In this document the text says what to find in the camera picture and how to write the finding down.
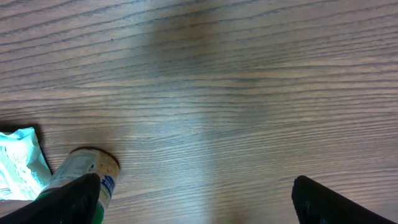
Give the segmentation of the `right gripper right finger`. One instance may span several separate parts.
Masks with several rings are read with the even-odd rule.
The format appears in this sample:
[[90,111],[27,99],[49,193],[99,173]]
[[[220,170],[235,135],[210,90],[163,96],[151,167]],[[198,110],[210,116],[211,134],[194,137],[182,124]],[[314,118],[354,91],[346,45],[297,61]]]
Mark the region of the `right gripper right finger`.
[[294,180],[292,201],[300,224],[396,224],[304,175]]

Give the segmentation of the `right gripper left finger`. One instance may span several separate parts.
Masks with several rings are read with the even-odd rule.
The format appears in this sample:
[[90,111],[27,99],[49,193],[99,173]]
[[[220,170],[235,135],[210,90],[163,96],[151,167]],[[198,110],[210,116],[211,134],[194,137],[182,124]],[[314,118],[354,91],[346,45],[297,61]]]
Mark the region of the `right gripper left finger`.
[[98,174],[85,174],[1,217],[2,224],[90,224],[100,193]]

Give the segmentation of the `green white small bottle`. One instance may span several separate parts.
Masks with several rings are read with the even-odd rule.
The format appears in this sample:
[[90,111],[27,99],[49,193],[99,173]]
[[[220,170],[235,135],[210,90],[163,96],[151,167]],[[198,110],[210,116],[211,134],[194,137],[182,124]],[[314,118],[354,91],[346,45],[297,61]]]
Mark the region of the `green white small bottle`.
[[69,153],[38,198],[48,195],[85,174],[96,173],[100,176],[100,192],[92,223],[102,224],[119,178],[119,171],[119,164],[110,153],[90,147],[78,148]]

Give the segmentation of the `teal wet wipes pack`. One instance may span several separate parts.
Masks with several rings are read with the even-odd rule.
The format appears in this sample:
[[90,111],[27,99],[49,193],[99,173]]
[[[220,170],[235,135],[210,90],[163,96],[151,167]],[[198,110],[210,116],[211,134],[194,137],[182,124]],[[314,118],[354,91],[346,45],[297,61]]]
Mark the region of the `teal wet wipes pack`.
[[1,133],[1,200],[34,200],[51,176],[34,128]]

